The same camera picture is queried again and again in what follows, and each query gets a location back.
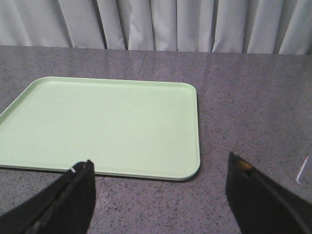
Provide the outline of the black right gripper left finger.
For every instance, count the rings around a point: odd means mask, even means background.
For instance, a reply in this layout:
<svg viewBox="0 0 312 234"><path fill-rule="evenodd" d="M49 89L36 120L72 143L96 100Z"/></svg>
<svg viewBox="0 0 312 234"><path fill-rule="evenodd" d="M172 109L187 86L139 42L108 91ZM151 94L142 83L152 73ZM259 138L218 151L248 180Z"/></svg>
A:
<svg viewBox="0 0 312 234"><path fill-rule="evenodd" d="M2 234L85 234L96 202L94 164L79 162L54 183L1 215Z"/></svg>

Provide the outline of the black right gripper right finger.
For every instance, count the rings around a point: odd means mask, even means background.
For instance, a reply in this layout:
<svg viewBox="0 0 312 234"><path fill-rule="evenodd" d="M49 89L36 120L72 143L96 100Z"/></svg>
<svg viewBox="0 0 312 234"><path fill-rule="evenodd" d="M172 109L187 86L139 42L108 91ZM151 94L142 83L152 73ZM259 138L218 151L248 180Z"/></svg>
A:
<svg viewBox="0 0 312 234"><path fill-rule="evenodd" d="M229 153L229 206L243 234L310 234L312 204Z"/></svg>

